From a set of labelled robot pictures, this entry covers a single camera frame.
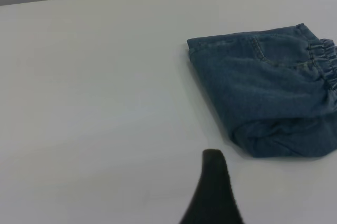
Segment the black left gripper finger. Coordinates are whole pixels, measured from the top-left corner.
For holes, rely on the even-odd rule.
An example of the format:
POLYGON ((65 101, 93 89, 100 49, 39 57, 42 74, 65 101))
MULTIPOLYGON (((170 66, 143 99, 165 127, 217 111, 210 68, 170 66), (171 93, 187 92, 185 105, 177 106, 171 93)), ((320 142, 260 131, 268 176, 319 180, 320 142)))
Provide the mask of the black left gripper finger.
POLYGON ((225 157, 217 149, 202 152, 202 170, 180 223, 243 223, 225 157))

